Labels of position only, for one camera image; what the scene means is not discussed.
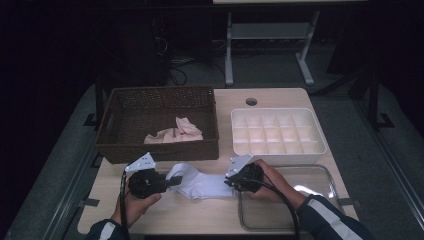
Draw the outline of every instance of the sleeve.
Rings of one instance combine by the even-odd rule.
[[[125,240],[121,225],[111,219],[97,222],[90,228],[85,240]]]
[[[344,215],[322,196],[309,195],[297,214],[300,225],[316,240],[375,239],[364,225]]]

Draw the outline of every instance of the metal stand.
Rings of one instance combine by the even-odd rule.
[[[233,65],[231,62],[232,39],[304,39],[305,45],[301,52],[296,53],[296,59],[302,71],[306,85],[313,85],[314,80],[305,62],[311,45],[319,11],[315,11],[309,23],[233,23],[231,12],[227,22],[227,55],[225,57],[225,85],[232,86]]]

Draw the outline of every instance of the wooden table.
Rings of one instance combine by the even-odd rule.
[[[258,103],[251,107],[247,98]],[[210,174],[225,174],[229,159],[235,156],[232,146],[231,111],[236,108],[309,108],[315,114],[305,90],[301,88],[272,89],[216,89],[216,112],[219,129],[219,159],[193,161],[199,171]],[[169,171],[177,162],[158,162],[157,171]],[[317,161],[325,166],[334,180],[339,198],[349,198],[330,148]],[[124,164],[112,165],[103,159],[91,190],[90,199],[100,200],[97,207],[85,206],[78,224],[78,231],[87,233],[91,225],[112,215],[119,194]],[[153,205],[130,229],[131,233],[145,235],[190,235],[190,234],[255,234],[243,229],[238,217],[236,197],[223,199],[189,200],[176,191],[168,190],[162,199]],[[343,206],[346,215],[357,218],[353,206]]]

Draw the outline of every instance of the brown wicker basket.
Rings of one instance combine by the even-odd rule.
[[[203,140],[144,144],[148,134],[175,128],[187,117]],[[219,157],[218,124],[212,87],[113,89],[95,146],[112,164],[129,163],[150,152],[155,161],[215,160]]]

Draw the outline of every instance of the ice cube tray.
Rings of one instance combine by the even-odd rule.
[[[317,120],[307,108],[235,109],[233,148],[269,165],[313,164],[327,150]]]

